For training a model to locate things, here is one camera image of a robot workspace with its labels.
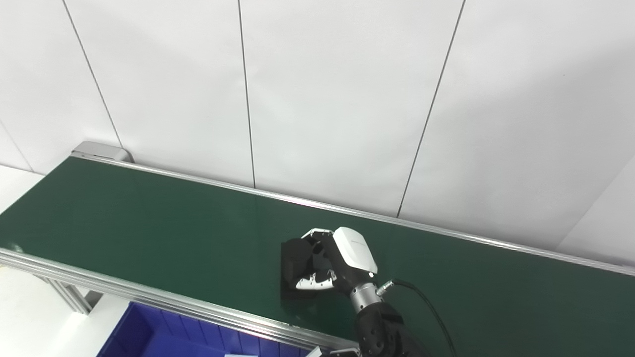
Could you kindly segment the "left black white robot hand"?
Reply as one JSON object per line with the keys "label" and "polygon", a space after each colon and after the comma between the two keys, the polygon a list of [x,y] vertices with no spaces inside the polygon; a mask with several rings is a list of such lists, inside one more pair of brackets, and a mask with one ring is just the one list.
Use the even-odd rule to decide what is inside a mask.
{"label": "left black white robot hand", "polygon": [[346,348],[343,350],[328,350],[324,347],[315,347],[306,357],[360,357],[358,348]]}

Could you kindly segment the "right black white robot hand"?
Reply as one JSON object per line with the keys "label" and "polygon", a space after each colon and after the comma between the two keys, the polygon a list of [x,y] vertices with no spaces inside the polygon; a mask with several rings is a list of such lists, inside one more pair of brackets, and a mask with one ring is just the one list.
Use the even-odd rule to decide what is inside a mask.
{"label": "right black white robot hand", "polygon": [[354,229],[313,228],[302,241],[309,248],[308,271],[291,280],[294,289],[334,289],[349,296],[358,287],[374,283],[377,264],[365,238]]}

